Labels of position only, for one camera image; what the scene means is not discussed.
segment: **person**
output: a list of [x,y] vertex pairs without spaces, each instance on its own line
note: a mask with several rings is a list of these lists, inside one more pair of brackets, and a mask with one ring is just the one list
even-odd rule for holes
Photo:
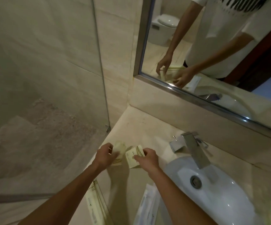
[[271,31],[271,0],[191,0],[182,15],[169,48],[157,64],[166,74],[174,50],[205,7],[196,39],[184,66],[174,77],[183,88],[203,73],[224,80],[244,57]]
[[[77,178],[56,195],[40,205],[19,225],[67,225],[92,181],[112,164],[117,153],[111,153],[113,145],[104,144],[97,150],[95,159]],[[212,218],[186,196],[160,169],[158,156],[150,148],[143,149],[146,156],[134,158],[148,172],[168,209],[173,225],[216,224]]]

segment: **white sink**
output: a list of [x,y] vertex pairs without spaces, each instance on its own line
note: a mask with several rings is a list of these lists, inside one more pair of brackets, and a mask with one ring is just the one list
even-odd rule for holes
[[[226,173],[216,166],[211,165],[211,167],[218,176],[213,184],[206,177],[204,170],[198,169],[191,157],[173,160],[168,163],[164,172],[219,225],[262,224],[245,192]],[[191,177],[194,175],[201,180],[200,189],[195,189],[191,184]],[[162,199],[160,212],[164,224],[172,224]]]
[[202,86],[202,87],[197,87],[194,91],[194,94],[197,96],[207,95],[207,94],[221,94],[222,98],[218,101],[212,101],[212,103],[221,105],[241,116],[244,116],[250,119],[252,118],[252,114],[249,111],[248,107],[244,105],[244,102],[240,102],[238,98],[235,98],[235,96],[231,96],[222,90],[218,90],[210,86]]

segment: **forearm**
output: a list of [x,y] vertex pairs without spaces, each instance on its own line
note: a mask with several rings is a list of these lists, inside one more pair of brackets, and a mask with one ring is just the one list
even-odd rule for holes
[[187,33],[193,22],[196,20],[202,8],[203,7],[196,2],[190,2],[189,7],[186,9],[185,13],[182,15],[178,23],[167,53],[173,54],[174,50],[176,49],[184,35]]
[[216,224],[161,169],[149,174],[149,176],[156,184],[174,225]]
[[91,164],[69,185],[23,219],[19,225],[67,225],[99,173],[99,167]]
[[210,56],[209,58],[207,58],[206,60],[198,64],[193,65],[192,68],[194,68],[195,71],[199,73],[202,70],[227,59],[231,55],[243,49],[252,40],[253,40],[252,36],[246,33],[242,33],[240,36],[235,37],[232,40],[230,40],[225,46],[223,46],[214,55]]

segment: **mirror frame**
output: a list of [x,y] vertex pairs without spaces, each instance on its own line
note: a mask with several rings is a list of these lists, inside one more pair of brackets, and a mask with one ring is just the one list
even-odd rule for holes
[[166,92],[178,96],[183,100],[200,106],[210,112],[213,112],[221,117],[224,117],[230,121],[240,124],[246,128],[256,131],[264,136],[271,138],[271,127],[261,124],[260,122],[250,120],[248,117],[242,117],[237,113],[234,113],[223,106],[208,102],[190,92],[183,91],[177,87],[172,87],[170,84],[156,79],[141,71],[141,67],[144,60],[145,48],[151,24],[152,12],[155,0],[143,0],[140,28],[138,33],[138,42],[135,55],[135,65],[133,76],[150,85],[165,90]]

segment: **marble floor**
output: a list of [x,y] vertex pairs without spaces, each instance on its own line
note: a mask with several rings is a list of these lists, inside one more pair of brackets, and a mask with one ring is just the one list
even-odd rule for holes
[[56,193],[80,174],[105,137],[36,100],[0,128],[0,194]]
[[[190,48],[192,43],[182,40],[176,47],[171,66],[182,66],[186,57],[186,52]],[[157,63],[165,56],[169,43],[167,46],[160,46],[150,42],[147,42],[144,61],[142,66],[142,72],[147,73],[153,77],[157,77],[156,66]]]

